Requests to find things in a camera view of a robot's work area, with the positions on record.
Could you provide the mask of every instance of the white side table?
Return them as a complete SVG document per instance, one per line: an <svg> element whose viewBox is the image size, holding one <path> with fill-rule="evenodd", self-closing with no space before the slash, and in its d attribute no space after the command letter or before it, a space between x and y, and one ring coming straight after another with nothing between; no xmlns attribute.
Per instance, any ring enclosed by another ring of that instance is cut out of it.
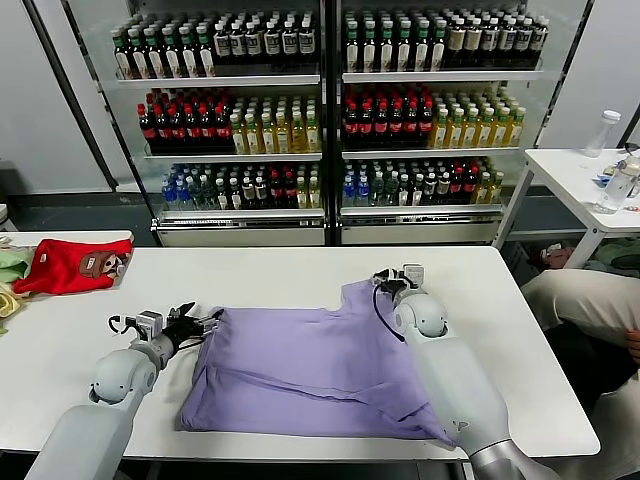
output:
<svg viewBox="0 0 640 480"><path fill-rule="evenodd" d="M600 158L594 159L577 150L531 149L525 153L525 169L496 233L492 244L494 247L499 249L504 244L534 176L587 227L587 232L564 268L583 267L603 238L640 234L640 213L620 210L613 215L606 215L593 209L602 189L592 179L626 154L620 155L618 150L605 150ZM640 206L640 197L627 199L625 205Z"/></svg>

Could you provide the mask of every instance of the robotic hand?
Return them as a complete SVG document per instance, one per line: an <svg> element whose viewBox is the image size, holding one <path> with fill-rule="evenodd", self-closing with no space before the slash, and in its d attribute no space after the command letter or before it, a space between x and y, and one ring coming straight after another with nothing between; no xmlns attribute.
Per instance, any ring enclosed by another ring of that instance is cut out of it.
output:
<svg viewBox="0 0 640 480"><path fill-rule="evenodd" d="M405 265L400 272L389 269L375 274L373 280L376 289L393 294L395 335L409 346L436 416L469 456L476 477L560 480L553 470L527 457L511 439L502 396L471 349L456 335L442 305L422 290L423 268Z"/></svg>

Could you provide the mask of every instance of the black cable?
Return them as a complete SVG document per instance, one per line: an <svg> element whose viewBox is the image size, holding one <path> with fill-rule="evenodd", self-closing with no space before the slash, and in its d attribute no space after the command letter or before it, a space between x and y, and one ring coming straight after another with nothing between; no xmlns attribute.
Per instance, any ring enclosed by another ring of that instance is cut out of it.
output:
<svg viewBox="0 0 640 480"><path fill-rule="evenodd" d="M376 295L378 294L379 288L380 288L380 284L376 285L376 288L373 289L373 309L376 311L376 315L378 315L378 318L380 319L382 324L385 327L387 327L387 330L389 330L393 334L393 336L396 337L398 340L400 340L401 342L404 342L404 337L400 335L398 332L396 332L393 328L391 328L387 323L387 321L382 317L382 315L380 315L380 310L378 310L378 299L376 297Z"/></svg>

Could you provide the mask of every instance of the green cloth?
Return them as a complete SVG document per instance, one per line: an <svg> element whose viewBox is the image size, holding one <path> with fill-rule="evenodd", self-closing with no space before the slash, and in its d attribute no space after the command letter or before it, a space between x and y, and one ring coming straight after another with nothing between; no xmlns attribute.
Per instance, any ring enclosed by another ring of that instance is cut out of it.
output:
<svg viewBox="0 0 640 480"><path fill-rule="evenodd" d="M0 247L0 282L13 283L31 272L35 247Z"/></svg>

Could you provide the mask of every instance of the white table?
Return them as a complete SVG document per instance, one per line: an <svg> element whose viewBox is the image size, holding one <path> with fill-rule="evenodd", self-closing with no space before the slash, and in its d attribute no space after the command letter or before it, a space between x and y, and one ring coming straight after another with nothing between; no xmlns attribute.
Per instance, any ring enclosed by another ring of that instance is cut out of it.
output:
<svg viewBox="0 0 640 480"><path fill-rule="evenodd" d="M533 177L541 181L580 220L587 232L564 268L581 268L603 238L626 237L640 233L640 213L620 210L613 215L594 211L593 204L602 189L593 181L605 167L626 157L617 150L605 150L600 158L584 156L577 150L526 150L528 161L516 186L493 246L501 248L513 226L520 205ZM625 205L640 206L640 197L629 198Z"/></svg>
<svg viewBox="0 0 640 480"><path fill-rule="evenodd" d="M491 247L138 248L114 289L39 296L0 339L0 449L39 450L60 415L87 401L95 362L131 337L107 317L166 313L196 300L245 307L338 308L340 286L389 265L419 262L430 291L488 369L510 411L515 441L535 457L590 455L599 442L497 250ZM452 461L460 449L436 441L302 438L183 432L176 417L197 349L162 372L135 420L125 452L137 458L262 462Z"/></svg>

